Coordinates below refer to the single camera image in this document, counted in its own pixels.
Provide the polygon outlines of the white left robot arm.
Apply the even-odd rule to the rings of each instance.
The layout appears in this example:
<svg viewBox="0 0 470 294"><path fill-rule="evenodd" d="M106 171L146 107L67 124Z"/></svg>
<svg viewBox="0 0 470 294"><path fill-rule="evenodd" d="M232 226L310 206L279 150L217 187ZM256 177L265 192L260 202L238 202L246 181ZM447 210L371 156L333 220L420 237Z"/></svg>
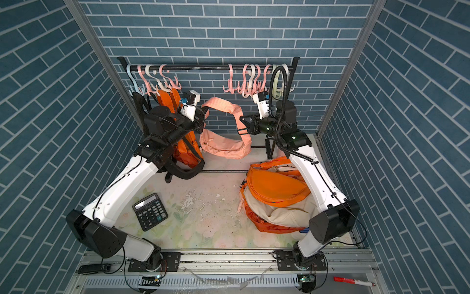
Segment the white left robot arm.
<svg viewBox="0 0 470 294"><path fill-rule="evenodd" d="M139 143L128 165L93 202L67 215L66 221L76 239L101 258L119 255L143 263L146 271L163 270L158 245L129 235L115 224L120 212L155 174L165 172L169 177L189 180L202 172L205 162L198 154L199 146L191 144L186 135L203 129L207 112L206 107L187 105L171 113L168 107L159 105L145 114L149 134ZM190 170L182 169L174 157L180 141L198 159Z"/></svg>

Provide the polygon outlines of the dark orange bag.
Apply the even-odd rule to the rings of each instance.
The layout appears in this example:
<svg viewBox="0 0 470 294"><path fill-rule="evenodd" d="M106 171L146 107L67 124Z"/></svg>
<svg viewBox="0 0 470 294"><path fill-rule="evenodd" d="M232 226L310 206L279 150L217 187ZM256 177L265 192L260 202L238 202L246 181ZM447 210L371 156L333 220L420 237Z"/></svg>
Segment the dark orange bag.
<svg viewBox="0 0 470 294"><path fill-rule="evenodd" d="M247 191L247 183L243 183L241 186L241 205L245 209L247 217L254 223L256 228L260 232L266 233L274 233L274 234L287 234L287 233L294 233L299 232L301 230L306 229L306 227L284 227L281 225L275 225L267 222L266 220L259 217L256 213L252 211L249 207L246 198L245 192Z"/></svg>

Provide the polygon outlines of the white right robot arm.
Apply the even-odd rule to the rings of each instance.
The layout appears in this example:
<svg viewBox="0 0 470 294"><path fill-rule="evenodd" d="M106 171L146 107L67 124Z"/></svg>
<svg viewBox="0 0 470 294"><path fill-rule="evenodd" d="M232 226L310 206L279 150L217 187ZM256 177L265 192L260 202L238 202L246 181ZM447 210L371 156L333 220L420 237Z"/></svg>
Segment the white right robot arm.
<svg viewBox="0 0 470 294"><path fill-rule="evenodd" d="M261 232L294 233L306 230L291 252L273 256L279 268L322 268L321 250L350 232L359 204L349 200L321 165L312 142L297 128L297 110L288 99L292 76L286 66L274 69L283 78L276 110L241 117L250 135L266 134L284 155L252 164L242 182L241 198L248 218Z"/></svg>

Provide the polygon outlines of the beige bag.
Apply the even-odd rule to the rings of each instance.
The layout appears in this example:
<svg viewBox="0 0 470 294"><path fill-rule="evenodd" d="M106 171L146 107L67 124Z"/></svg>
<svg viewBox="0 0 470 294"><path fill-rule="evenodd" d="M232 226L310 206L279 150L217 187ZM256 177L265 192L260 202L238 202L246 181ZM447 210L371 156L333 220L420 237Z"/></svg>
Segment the beige bag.
<svg viewBox="0 0 470 294"><path fill-rule="evenodd" d="M308 227L311 216L318 212L313 194L303 201L288 207L272 207L264 204L252 196L248 186L245 198L254 213L267 222L284 227Z"/></svg>

